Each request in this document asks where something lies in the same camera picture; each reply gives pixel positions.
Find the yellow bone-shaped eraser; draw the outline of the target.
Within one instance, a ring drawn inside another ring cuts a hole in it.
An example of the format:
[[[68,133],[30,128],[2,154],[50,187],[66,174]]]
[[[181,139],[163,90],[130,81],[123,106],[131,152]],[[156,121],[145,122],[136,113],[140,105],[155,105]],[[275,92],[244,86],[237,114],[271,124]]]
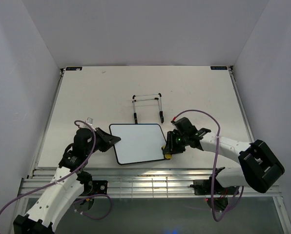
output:
[[[171,154],[163,154],[165,160],[171,160],[172,155]]]

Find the small black-framed whiteboard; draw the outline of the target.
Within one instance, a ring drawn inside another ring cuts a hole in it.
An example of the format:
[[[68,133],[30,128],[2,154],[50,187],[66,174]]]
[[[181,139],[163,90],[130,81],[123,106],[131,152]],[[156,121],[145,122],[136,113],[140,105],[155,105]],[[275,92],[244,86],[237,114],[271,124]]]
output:
[[[110,124],[109,131],[121,140],[114,145],[119,165],[164,160],[166,138],[159,124]]]

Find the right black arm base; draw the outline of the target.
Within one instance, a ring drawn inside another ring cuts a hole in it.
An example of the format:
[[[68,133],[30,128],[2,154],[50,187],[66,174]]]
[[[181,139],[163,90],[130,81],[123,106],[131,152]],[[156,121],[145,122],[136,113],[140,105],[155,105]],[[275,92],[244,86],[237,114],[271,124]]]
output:
[[[197,179],[193,181],[193,184],[189,186],[194,189],[195,195],[210,195],[211,194],[211,178],[209,179]],[[237,187],[222,187],[220,183],[215,179],[214,181],[214,194],[215,195],[233,195]]]

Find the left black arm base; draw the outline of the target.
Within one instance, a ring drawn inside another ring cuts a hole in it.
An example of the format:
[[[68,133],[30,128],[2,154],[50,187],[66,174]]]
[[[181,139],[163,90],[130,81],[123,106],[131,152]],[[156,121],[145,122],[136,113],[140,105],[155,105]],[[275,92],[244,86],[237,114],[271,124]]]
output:
[[[84,183],[84,192],[82,196],[90,196],[97,194],[107,194],[108,181],[107,180],[91,180]]]

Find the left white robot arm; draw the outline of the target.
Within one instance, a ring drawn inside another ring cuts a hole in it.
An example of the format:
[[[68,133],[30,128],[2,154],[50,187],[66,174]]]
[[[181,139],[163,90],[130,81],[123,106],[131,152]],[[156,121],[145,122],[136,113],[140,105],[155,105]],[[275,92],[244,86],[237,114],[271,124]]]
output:
[[[16,234],[53,234],[72,203],[81,195],[93,195],[91,174],[83,169],[96,151],[108,151],[121,141],[100,128],[80,128],[62,156],[51,182],[24,215],[13,222]]]

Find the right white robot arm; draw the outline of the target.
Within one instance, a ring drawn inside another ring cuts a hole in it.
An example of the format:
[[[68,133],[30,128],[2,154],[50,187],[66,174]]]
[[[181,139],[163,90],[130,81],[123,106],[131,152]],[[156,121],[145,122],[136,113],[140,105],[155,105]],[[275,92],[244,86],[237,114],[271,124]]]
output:
[[[173,122],[175,129],[167,133],[162,147],[164,156],[181,154],[189,146],[215,153],[239,164],[238,168],[215,168],[200,188],[207,193],[222,193],[226,188],[249,186],[259,193],[266,193],[284,174],[285,168],[266,142],[242,142],[220,137],[210,129],[197,129],[188,118]]]

